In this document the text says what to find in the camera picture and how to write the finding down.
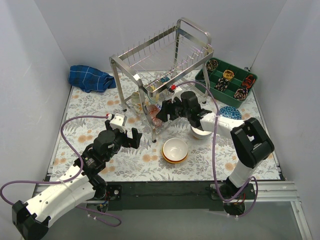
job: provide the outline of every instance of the blue checkered cloth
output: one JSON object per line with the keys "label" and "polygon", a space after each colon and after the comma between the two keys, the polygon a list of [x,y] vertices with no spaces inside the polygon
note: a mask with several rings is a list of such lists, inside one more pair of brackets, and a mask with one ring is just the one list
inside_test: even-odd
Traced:
{"label": "blue checkered cloth", "polygon": [[68,82],[72,86],[79,87],[82,91],[104,92],[106,89],[116,87],[115,78],[108,73],[96,68],[84,65],[70,67]]}

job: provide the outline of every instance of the blue patterned plate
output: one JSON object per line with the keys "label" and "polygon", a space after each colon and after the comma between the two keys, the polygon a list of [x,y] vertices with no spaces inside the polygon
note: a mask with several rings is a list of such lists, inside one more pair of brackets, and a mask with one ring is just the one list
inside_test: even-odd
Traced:
{"label": "blue patterned plate", "polygon": [[241,120],[242,116],[238,109],[233,106],[224,106],[220,109],[220,114],[229,119]]}

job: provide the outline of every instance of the green divided organizer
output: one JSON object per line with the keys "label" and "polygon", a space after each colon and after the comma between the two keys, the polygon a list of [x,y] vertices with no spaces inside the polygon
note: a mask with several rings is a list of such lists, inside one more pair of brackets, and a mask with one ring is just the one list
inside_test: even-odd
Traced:
{"label": "green divided organizer", "polygon": [[[235,108],[239,108],[241,106],[241,104],[247,98],[245,98],[242,101],[235,99],[234,95],[235,95],[236,91],[240,88],[243,88],[243,87],[241,87],[241,84],[242,84],[243,80],[246,79],[246,77],[248,77],[249,75],[253,75],[255,77],[255,82],[248,91],[248,95],[249,95],[251,92],[251,89],[253,88],[253,86],[255,85],[255,83],[258,80],[257,75],[255,75],[251,72],[248,72],[246,70],[243,70],[239,67],[236,67],[234,65],[231,65],[231,64],[229,64],[225,61],[222,61],[218,58],[211,58],[211,59],[217,60],[218,66],[216,67],[216,69],[213,72],[208,71],[209,80],[210,80],[210,92],[212,93],[214,98],[219,100],[220,102],[223,102],[223,103],[225,103],[229,106],[235,107]],[[229,83],[227,89],[222,92],[222,91],[218,91],[214,87],[218,83],[219,78],[221,78],[223,76],[223,73],[225,70],[232,71],[234,73],[234,77],[231,79],[231,82]],[[200,70],[198,72],[198,74],[195,76],[195,80],[206,85],[204,73],[202,70]],[[202,86],[196,85],[196,87],[201,92],[203,92],[203,93],[205,92],[205,89]]]}

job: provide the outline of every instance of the metal wire dish rack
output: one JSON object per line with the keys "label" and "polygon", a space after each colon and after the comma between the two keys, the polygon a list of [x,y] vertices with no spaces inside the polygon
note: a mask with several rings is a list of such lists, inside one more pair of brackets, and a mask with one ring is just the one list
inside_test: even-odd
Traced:
{"label": "metal wire dish rack", "polygon": [[[181,22],[184,22],[184,25],[187,24],[188,26],[185,26],[196,34],[204,35],[206,42],[182,29]],[[139,42],[138,46],[133,45],[133,48],[128,48],[121,55],[114,54],[109,58],[123,111],[127,111],[129,108],[140,117],[151,130],[152,142],[155,143],[157,135],[174,124],[175,121],[156,127],[149,114],[146,99],[156,97],[159,103],[162,102],[166,98],[164,91],[167,88],[179,80],[185,82],[184,76],[200,65],[203,65],[205,84],[209,88],[206,62],[212,58],[213,53],[210,33],[203,30],[195,22],[182,17],[176,25],[164,28],[157,35],[154,34],[153,37],[149,36],[148,39],[144,39],[142,44]],[[118,69],[137,85],[142,113],[135,110],[131,102],[131,95],[127,98],[124,97]],[[207,92],[199,92],[193,85],[190,86],[203,97],[202,101],[206,101]]]}

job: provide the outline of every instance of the white wall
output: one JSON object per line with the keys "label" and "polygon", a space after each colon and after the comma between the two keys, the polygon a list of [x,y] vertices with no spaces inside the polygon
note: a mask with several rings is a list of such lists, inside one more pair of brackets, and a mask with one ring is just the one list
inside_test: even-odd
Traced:
{"label": "white wall", "polygon": [[214,56],[250,67],[286,0],[35,0],[70,65],[110,71],[109,57],[187,17]]}
{"label": "white wall", "polygon": [[[0,0],[0,186],[41,181],[53,153],[70,87],[69,65],[33,0]],[[4,190],[26,201],[33,184]],[[0,239],[21,236],[0,199]]]}
{"label": "white wall", "polygon": [[255,90],[284,176],[320,239],[320,1],[288,0],[259,52]]}

